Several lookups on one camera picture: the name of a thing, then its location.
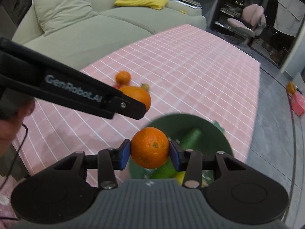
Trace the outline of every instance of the coffee table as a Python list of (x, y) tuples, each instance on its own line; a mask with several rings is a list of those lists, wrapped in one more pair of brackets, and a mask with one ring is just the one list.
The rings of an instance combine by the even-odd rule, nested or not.
[[(226, 41), (196, 27), (182, 25), (158, 33), (94, 62), (82, 70), (113, 85), (117, 71), (131, 73), (131, 85), (151, 86), (152, 106), (139, 121), (119, 114), (106, 120), (39, 100), (25, 119), (29, 135), (20, 156), (30, 174), (71, 152), (97, 154), (117, 148), (150, 121), (169, 113), (190, 113), (218, 121), (226, 130), (234, 156), (245, 161), (255, 123), (260, 64)], [(15, 147), (24, 136), (22, 129)], [(118, 183), (128, 170), (116, 172)], [(97, 172), (88, 172), (96, 185)]]

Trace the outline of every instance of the sofa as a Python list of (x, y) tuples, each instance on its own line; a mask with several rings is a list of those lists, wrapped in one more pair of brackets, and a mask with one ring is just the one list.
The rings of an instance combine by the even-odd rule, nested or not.
[(97, 16), (45, 35), (36, 16), (34, 0), (12, 40), (81, 70), (115, 50), (182, 24), (206, 29), (201, 9), (175, 1), (169, 1), (161, 10), (115, 7), (115, 1), (90, 0)]

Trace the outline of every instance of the hand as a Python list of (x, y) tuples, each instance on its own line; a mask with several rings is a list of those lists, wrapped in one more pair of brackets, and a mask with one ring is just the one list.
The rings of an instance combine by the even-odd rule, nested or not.
[(15, 139), (17, 132), (20, 130), (23, 119), (29, 116), (35, 109), (35, 100), (25, 102), (12, 117), (8, 120), (0, 120), (0, 156), (2, 156), (7, 147)]

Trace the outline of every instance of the small orange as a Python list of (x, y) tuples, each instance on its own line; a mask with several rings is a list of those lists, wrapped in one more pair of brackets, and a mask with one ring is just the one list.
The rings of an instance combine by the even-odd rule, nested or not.
[(137, 86), (123, 86), (119, 90), (121, 90), (124, 95), (127, 95), (139, 102), (144, 103), (146, 107), (146, 112), (149, 110), (152, 100), (146, 90)]
[(127, 71), (120, 71), (115, 75), (115, 81), (119, 85), (128, 85), (131, 78), (130, 73)]
[(130, 155), (136, 164), (144, 168), (155, 169), (164, 165), (168, 154), (167, 136), (157, 128), (146, 127), (132, 138)]

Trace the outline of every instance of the screw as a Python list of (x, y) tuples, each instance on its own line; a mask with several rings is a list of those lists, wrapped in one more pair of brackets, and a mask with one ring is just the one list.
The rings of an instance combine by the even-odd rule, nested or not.
[(101, 187), (103, 189), (113, 189), (115, 187), (115, 183), (112, 181), (104, 181), (101, 183)]
[(200, 183), (195, 180), (189, 180), (184, 183), (187, 188), (197, 188), (199, 185)]

